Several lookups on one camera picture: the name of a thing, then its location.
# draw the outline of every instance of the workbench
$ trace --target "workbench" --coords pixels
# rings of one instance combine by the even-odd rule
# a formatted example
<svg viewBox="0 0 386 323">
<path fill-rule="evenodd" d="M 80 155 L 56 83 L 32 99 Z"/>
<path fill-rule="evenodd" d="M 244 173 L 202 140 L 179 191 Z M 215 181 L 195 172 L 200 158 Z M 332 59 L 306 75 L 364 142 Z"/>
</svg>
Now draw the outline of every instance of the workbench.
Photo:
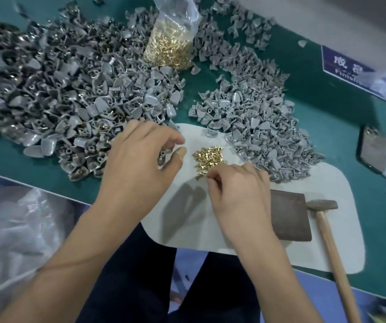
<svg viewBox="0 0 386 323">
<path fill-rule="evenodd" d="M 57 15 L 57 9 L 67 0 L 17 0 L 23 3 L 29 15 L 44 23 Z M 91 0 L 77 0 L 87 18 L 104 15 L 124 20 L 125 10 L 150 6 L 152 0 L 104 0 L 96 7 Z M 0 0 L 0 21 L 25 28 L 26 21 L 13 11 L 11 0 Z M 218 19 L 220 29 L 227 28 L 228 18 Z M 294 116 L 299 127 L 306 129 L 317 152 L 326 155 L 325 161 L 339 168 L 348 179 L 356 201 L 366 246 L 364 271 L 350 275 L 349 280 L 358 288 L 386 297 L 386 179 L 374 174 L 356 159 L 360 127 L 369 124 L 386 133 L 386 102 L 323 72 L 320 45 L 308 42 L 298 46 L 303 37 L 280 26 L 271 30 L 266 51 L 257 52 L 264 59 L 275 59 L 283 72 L 290 73 L 286 82 L 286 97 L 296 103 Z M 178 107 L 175 122 L 196 124 L 187 111 L 198 100 L 198 92 L 214 90 L 220 71 L 210 71 L 209 62 L 200 63 L 201 72 L 185 77 L 184 100 Z M 100 181 L 87 177 L 70 182 L 61 170 L 57 157 L 35 159 L 22 154 L 23 147 L 0 137 L 0 177 L 34 186 L 82 203 L 91 204 L 96 198 Z M 321 271 L 296 269 L 325 279 L 332 274 Z"/>
</svg>

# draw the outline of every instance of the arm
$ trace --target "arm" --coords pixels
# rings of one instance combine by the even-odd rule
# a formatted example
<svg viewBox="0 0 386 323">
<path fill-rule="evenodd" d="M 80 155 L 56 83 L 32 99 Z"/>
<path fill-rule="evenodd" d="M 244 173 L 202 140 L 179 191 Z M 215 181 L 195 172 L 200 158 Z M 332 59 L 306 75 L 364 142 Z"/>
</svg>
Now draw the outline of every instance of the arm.
<svg viewBox="0 0 386 323">
<path fill-rule="evenodd" d="M 218 165 L 208 175 L 218 222 L 253 282 L 266 322 L 323 322 L 272 230 L 269 176 L 248 162 Z"/>
<path fill-rule="evenodd" d="M 131 120 L 112 144 L 95 203 L 3 312 L 0 323 L 74 323 L 107 260 L 157 204 L 182 166 L 184 147 L 158 169 L 161 147 L 182 143 L 184 138 L 169 127 Z"/>
</svg>

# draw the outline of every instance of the wooden hammer handle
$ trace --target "wooden hammer handle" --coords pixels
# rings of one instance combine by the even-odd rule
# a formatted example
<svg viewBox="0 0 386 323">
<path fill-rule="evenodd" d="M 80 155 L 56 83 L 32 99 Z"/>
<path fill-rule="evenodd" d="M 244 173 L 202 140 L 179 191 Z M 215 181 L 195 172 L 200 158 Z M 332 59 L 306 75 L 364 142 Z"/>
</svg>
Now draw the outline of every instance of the wooden hammer handle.
<svg viewBox="0 0 386 323">
<path fill-rule="evenodd" d="M 325 212 L 316 212 L 316 220 L 327 249 L 329 260 L 333 269 L 336 287 L 338 288 L 339 296 L 345 309 L 345 314 L 349 323 L 361 323 L 359 310 L 357 308 L 356 299 L 348 282 L 347 274 L 342 265 L 341 257 L 339 256 L 338 248 L 333 239 L 332 230 Z"/>
</svg>

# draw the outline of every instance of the blue sign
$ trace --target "blue sign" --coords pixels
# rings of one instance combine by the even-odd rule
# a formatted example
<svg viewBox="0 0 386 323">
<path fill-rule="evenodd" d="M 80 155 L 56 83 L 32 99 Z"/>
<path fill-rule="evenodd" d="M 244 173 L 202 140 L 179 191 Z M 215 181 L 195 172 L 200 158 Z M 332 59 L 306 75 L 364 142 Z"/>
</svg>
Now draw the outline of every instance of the blue sign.
<svg viewBox="0 0 386 323">
<path fill-rule="evenodd" d="M 357 75 L 362 72 L 375 72 L 374 69 L 366 64 L 353 60 L 323 45 L 322 62 L 323 71 L 381 98 L 377 92 L 374 92 L 367 86 L 363 86 L 356 80 Z"/>
</svg>

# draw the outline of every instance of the dark pants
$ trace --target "dark pants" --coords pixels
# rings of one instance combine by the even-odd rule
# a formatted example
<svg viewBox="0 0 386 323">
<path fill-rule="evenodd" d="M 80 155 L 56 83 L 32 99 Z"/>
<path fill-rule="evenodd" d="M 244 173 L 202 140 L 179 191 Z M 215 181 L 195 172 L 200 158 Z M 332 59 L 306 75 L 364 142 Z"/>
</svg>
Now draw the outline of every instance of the dark pants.
<svg viewBox="0 0 386 323">
<path fill-rule="evenodd" d="M 179 310 L 168 315 L 177 250 L 142 225 L 105 265 L 77 323 L 258 323 L 254 286 L 237 256 L 209 253 Z"/>
</svg>

